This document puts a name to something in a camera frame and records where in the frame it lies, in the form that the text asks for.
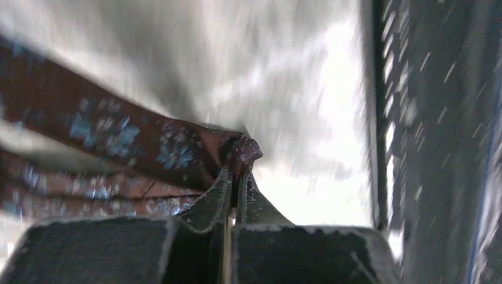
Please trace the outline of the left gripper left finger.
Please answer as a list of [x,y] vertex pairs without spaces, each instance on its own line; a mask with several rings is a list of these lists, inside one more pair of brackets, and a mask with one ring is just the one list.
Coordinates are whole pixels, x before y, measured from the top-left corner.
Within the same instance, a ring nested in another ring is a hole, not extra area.
[[216,223],[227,221],[231,209],[232,182],[229,168],[223,167],[209,190],[179,213],[178,217],[198,231],[212,230]]

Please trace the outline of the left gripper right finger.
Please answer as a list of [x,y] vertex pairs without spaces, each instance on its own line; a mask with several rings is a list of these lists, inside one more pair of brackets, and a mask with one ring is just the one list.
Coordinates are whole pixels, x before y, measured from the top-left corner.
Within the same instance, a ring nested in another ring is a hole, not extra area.
[[249,228],[294,226],[259,190],[250,168],[247,168],[240,177],[237,197],[235,226]]

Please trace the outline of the dark brown floral tie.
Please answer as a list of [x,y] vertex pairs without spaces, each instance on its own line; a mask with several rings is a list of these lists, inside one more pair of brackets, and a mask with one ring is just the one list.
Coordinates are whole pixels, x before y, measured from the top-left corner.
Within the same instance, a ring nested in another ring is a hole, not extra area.
[[57,169],[1,149],[1,208],[21,217],[175,215],[223,168],[237,182],[262,156],[240,132],[151,112],[7,38],[1,117],[119,165],[106,174]]

